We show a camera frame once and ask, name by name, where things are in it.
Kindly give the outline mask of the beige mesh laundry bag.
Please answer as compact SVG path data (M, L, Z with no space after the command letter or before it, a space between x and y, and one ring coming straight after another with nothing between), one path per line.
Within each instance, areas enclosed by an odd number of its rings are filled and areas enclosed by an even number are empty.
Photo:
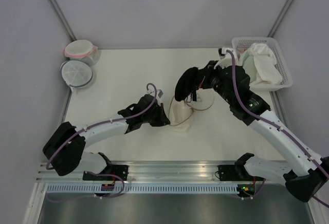
M183 101L176 101L172 97L168 109L170 128L179 133L187 132L193 124L194 114L210 109L214 100L215 96L209 90L198 90L196 101L193 101L191 97L187 97Z

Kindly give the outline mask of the black lace bra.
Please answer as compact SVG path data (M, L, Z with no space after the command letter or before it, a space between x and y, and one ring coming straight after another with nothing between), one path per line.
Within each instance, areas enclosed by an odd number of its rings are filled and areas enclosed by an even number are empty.
M204 79L205 73L203 70L197 67L187 69L176 84L174 93L175 100L180 102L190 97L191 101L197 101L196 92L202 88Z

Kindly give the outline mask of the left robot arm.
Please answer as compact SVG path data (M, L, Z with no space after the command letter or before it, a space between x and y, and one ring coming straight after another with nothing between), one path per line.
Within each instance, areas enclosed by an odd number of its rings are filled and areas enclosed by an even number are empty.
M146 94L138 103L117 112L107 120L89 125L62 123L43 147L47 158L47 170L55 170L59 176L74 171L91 171L102 181L112 176L112 163L101 152L88 153L85 149L113 136L133 132L143 124L152 127L170 125L163 104Z

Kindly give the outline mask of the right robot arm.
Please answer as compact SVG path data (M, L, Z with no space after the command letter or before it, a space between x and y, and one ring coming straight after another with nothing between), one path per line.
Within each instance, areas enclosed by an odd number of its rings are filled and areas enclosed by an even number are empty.
M213 89L228 104L233 115L263 136L285 163L245 153L234 163L240 180L260 177L286 187L301 202L308 202L328 181L328 157L322 157L292 134L269 104L250 90L250 77L241 66L220 68L210 61L196 74L196 86Z

